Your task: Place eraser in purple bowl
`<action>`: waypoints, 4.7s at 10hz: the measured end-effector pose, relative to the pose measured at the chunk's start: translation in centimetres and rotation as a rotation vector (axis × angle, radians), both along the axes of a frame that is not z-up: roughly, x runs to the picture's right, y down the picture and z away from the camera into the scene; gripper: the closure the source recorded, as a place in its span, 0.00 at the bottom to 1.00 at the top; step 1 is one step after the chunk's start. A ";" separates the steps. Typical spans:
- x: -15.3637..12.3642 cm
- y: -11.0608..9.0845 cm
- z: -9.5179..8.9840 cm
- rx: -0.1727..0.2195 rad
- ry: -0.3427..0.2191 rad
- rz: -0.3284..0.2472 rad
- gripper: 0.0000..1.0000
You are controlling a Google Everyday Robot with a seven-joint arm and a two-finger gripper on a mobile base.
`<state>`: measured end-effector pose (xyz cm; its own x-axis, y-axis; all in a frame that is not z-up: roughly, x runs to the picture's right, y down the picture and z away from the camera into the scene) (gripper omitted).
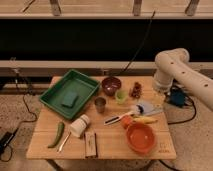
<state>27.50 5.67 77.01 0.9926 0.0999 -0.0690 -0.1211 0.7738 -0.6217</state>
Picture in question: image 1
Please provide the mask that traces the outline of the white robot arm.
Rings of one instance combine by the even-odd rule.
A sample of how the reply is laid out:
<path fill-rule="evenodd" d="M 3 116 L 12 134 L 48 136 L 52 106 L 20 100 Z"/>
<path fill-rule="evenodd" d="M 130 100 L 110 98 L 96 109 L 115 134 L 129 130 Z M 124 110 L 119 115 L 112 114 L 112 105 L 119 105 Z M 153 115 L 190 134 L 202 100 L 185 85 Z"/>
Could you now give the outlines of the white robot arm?
<path fill-rule="evenodd" d="M 157 70 L 153 77 L 153 89 L 166 93 L 173 80 L 177 80 L 213 111 L 213 80 L 191 69 L 188 61 L 189 52 L 184 48 L 159 52 L 155 57 Z"/>

